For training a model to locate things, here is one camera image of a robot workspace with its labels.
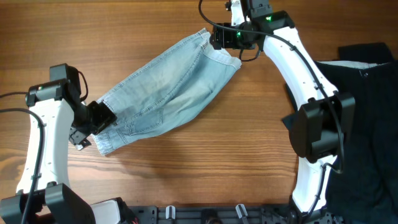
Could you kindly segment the light blue denim shorts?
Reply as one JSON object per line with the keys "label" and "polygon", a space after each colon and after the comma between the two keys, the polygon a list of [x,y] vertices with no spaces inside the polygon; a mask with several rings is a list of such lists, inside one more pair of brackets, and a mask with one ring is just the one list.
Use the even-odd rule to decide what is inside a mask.
{"label": "light blue denim shorts", "polygon": [[117,117],[93,137],[100,154],[193,120],[241,65],[213,48],[206,29],[180,40],[98,99]]}

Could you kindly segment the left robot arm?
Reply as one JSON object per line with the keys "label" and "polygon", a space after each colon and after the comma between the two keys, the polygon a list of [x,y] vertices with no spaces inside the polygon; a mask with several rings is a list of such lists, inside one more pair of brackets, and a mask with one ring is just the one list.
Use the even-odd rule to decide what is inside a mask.
{"label": "left robot arm", "polygon": [[24,171],[13,197],[1,200],[5,223],[139,223],[121,198],[92,205],[71,188],[68,178],[68,146],[90,146],[87,139],[116,121],[104,104],[84,104],[75,67],[50,67],[50,80],[24,93],[30,116],[30,137]]}

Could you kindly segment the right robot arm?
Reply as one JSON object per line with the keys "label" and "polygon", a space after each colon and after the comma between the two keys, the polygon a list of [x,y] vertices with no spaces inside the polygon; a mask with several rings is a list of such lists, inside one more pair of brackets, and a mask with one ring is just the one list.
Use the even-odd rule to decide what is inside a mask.
{"label": "right robot arm", "polygon": [[274,12],[268,1],[227,1],[225,8],[231,22],[213,24],[211,45],[217,50],[265,53],[279,69],[297,108],[286,121],[298,156],[287,221],[321,218],[329,175],[345,169],[344,143],[351,134],[355,100],[340,93],[318,69],[287,12]]}

